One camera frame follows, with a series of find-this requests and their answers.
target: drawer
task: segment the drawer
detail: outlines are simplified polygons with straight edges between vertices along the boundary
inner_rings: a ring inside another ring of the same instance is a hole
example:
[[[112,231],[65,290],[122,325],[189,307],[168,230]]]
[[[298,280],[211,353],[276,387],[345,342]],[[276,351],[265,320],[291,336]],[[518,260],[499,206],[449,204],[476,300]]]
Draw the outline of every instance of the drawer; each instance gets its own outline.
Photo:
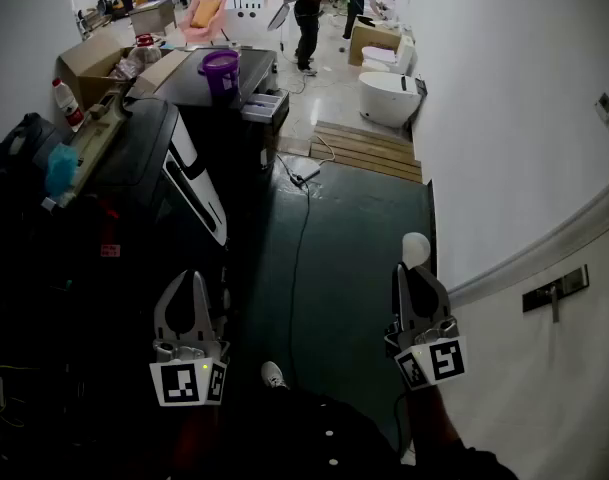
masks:
[[[274,95],[252,94],[242,108],[242,119],[254,123],[278,124],[284,110],[288,110],[287,91],[277,91]]]

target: pink chair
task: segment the pink chair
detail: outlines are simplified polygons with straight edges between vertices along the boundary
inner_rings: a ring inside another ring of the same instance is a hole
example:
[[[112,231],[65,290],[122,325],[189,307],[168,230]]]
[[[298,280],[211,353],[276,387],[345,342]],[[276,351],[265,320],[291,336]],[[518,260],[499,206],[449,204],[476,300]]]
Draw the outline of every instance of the pink chair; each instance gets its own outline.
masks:
[[[227,0],[220,1],[220,8],[215,13],[215,16],[211,18],[208,27],[193,28],[191,27],[191,21],[193,20],[193,16],[195,16],[195,11],[197,11],[200,0],[191,0],[191,5],[189,5],[188,10],[186,11],[186,17],[179,24],[180,30],[184,33],[187,43],[207,43],[210,41],[212,44],[213,39],[218,36],[220,30],[222,31],[222,34],[224,34],[224,37],[226,37],[226,40],[229,40],[224,32]]]

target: red label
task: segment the red label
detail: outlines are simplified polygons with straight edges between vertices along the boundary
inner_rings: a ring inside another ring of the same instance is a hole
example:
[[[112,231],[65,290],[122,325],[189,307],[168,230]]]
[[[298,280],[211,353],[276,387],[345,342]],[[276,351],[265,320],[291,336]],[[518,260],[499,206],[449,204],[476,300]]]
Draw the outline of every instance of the red label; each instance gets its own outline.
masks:
[[[66,116],[66,120],[68,121],[68,124],[75,126],[84,120],[84,114],[82,114],[82,111],[78,107],[72,114]]]
[[[102,244],[102,250],[100,251],[102,258],[119,258],[120,257],[120,246],[119,244]]]

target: white sneaker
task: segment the white sneaker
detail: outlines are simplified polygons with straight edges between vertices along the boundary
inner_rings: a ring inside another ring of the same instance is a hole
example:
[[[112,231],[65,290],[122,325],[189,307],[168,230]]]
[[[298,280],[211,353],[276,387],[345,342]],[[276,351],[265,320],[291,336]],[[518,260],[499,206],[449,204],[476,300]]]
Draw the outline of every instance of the white sneaker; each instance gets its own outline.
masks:
[[[317,75],[317,70],[313,69],[313,68],[300,69],[300,73],[302,73],[306,76],[315,76],[315,75]]]
[[[284,382],[284,375],[282,370],[273,361],[267,361],[262,365],[262,380],[269,388],[280,388],[284,387],[288,389],[286,382]]]

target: white wall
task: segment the white wall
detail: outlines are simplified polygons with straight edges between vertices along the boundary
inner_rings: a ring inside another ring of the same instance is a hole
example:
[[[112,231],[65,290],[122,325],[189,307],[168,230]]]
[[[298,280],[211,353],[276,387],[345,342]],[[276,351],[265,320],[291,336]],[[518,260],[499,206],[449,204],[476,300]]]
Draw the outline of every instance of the white wall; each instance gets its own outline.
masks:
[[[522,294],[588,265],[590,286],[522,313]],[[553,267],[456,309],[469,374],[442,384],[466,446],[521,480],[609,480],[609,231]]]
[[[0,141],[28,112],[63,123],[55,60],[79,42],[69,0],[0,0]]]
[[[414,129],[453,288],[521,251],[609,182],[609,0],[411,0],[429,96]]]

